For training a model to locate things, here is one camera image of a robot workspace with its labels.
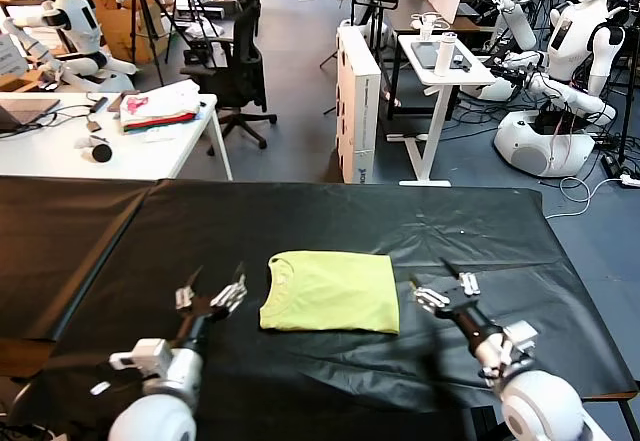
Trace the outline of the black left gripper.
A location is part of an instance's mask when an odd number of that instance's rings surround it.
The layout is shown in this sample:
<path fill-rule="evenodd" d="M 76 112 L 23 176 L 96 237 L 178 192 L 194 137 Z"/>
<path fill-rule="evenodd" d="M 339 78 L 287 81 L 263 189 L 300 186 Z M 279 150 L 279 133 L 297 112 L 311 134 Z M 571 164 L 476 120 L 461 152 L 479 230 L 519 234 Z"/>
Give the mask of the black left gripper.
<path fill-rule="evenodd" d="M 232 282 L 216 296 L 212 299 L 195 297 L 194 286 L 202 269 L 202 266 L 198 267 L 186 283 L 175 291 L 175 308 L 183 311 L 183 321 L 179 328 L 179 347 L 183 349 L 203 349 L 207 343 L 209 327 L 228 318 L 247 294 L 245 266 L 240 262 Z"/>

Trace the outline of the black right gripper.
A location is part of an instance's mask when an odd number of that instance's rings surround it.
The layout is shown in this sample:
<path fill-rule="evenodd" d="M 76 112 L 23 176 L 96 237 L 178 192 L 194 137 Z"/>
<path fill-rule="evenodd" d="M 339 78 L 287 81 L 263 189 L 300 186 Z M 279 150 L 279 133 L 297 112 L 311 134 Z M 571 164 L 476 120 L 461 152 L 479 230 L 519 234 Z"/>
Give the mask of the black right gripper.
<path fill-rule="evenodd" d="M 454 287 L 440 294 L 422 286 L 415 276 L 411 276 L 409 283 L 413 297 L 425 311 L 437 318 L 453 321 L 466 338 L 470 353 L 475 355 L 477 348 L 492 335 L 502 335 L 503 328 L 479 308 L 481 291 L 476 275 L 462 271 L 444 258 L 441 261 L 461 287 Z"/>

